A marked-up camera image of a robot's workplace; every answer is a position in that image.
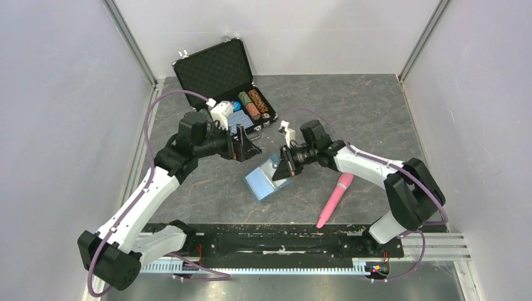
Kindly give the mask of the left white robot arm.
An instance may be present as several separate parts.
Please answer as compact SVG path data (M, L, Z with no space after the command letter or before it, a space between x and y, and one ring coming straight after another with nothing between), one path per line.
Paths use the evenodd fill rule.
M125 290L142 267L159 257L174 251L192 254L197 247L196 237L177 226L166 226L147 238L139 238L139 234L164 200L197 168L200 158L219 155L243 162L261 152L242 125L237 125L236 134L232 134L201 112L187 113L126 203L96 232L84 231L79 236L77 244L88 271L88 289L92 288L93 277L98 277L109 288Z

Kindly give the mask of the blue leather card holder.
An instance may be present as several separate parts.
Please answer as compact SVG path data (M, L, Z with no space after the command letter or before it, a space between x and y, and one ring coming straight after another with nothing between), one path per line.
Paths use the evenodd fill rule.
M263 164L256 167L244 177L245 184L257 201L262 201L273 193L291 183L290 178L273 180L273 176L279 167L280 158L270 156Z

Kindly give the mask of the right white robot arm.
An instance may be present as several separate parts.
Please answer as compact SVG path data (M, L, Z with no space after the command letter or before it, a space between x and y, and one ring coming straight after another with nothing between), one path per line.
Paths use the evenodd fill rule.
M443 210L445 197L421 160L395 161L361 151L343 140L333 141L318 120L304 123L300 131L305 142L298 145L294 142L294 130L288 122L281 122L279 132L284 135L286 145L280 148L280 162L272 180L299 175L305 165L316 162L382 188L390 210L367 229L362 239L367 254L380 255L390 240L418 230Z

